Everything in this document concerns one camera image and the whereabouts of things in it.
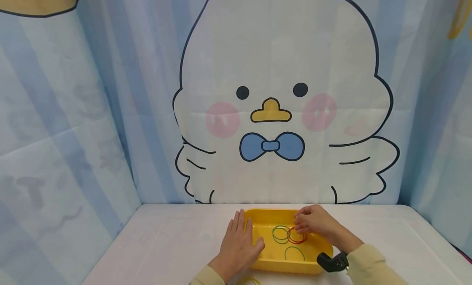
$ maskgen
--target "rubber band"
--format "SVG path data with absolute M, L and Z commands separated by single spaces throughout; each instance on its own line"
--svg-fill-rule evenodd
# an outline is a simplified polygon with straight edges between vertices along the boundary
M 290 243 L 292 243 L 292 244 L 302 244 L 303 242 L 305 242 L 308 239 L 308 236 L 306 235 L 306 233 L 303 233 L 303 239 L 301 241 L 297 241 L 297 240 L 292 239 L 292 237 L 290 236 L 290 234 L 292 233 L 292 230 L 295 230 L 295 227 L 291 227 L 287 231 L 287 239 L 290 241 Z
M 252 281 L 252 284 L 254 285 L 262 285 L 261 282 L 259 282 L 259 280 L 257 280 L 256 278 L 251 278 L 251 277 L 239 279 L 239 281 L 237 282 L 237 285 L 243 285 L 247 281 Z
M 305 255 L 303 254 L 303 252 L 298 247 L 287 247 L 287 249 L 285 249 L 285 252 L 284 252 L 285 260 L 287 260 L 287 250 L 289 250 L 290 248 L 295 248 L 296 250 L 300 251 L 300 253 L 302 254 L 302 257 L 303 257 L 303 261 L 305 261 Z
M 274 238 L 274 241 L 277 242 L 278 244 L 287 244 L 289 242 L 289 239 L 288 237 L 285 237 L 285 238 L 278 238 L 275 236 L 275 231 L 276 230 L 283 230 L 284 232 L 288 232 L 290 231 L 290 228 L 288 226 L 282 226 L 282 225 L 279 225 L 279 226 L 275 226 L 273 229 L 272 229 L 272 238 Z

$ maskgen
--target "backdrop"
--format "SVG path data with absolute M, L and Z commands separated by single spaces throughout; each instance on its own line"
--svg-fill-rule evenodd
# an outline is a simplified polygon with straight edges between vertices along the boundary
M 0 283 L 80 284 L 141 202 L 400 198 L 471 255 L 471 8 L 0 0 Z

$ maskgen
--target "blue striped curtain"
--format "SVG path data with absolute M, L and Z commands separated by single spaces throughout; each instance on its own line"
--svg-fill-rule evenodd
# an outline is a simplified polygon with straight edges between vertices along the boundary
M 2 285 L 80 284 L 141 203 L 195 203 L 172 102 L 206 1 L 0 0 Z M 471 255 L 468 0 L 352 1 L 395 100 L 377 135 L 400 150 L 359 203 L 400 197 Z
M 0 12 L 0 284 L 76 285 L 141 202 L 77 12 L 16 3 Z

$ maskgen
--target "tabletop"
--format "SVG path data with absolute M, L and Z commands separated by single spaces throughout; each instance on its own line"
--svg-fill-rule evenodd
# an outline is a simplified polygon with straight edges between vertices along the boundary
M 188 284 L 219 251 L 240 208 L 299 209 L 283 204 L 145 204 L 83 285 Z M 409 284 L 469 284 L 472 266 L 416 211 L 404 205 L 323 205 Z M 351 284 L 345 272 L 317 276 L 249 271 L 262 285 Z

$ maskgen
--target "blue bow tie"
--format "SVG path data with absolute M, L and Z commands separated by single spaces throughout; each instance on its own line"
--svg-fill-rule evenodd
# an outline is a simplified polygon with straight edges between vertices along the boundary
M 239 143 L 245 161 L 254 161 L 266 152 L 275 152 L 288 161 L 297 161 L 305 152 L 305 142 L 296 133 L 281 133 L 275 140 L 266 140 L 258 133 L 246 133 Z

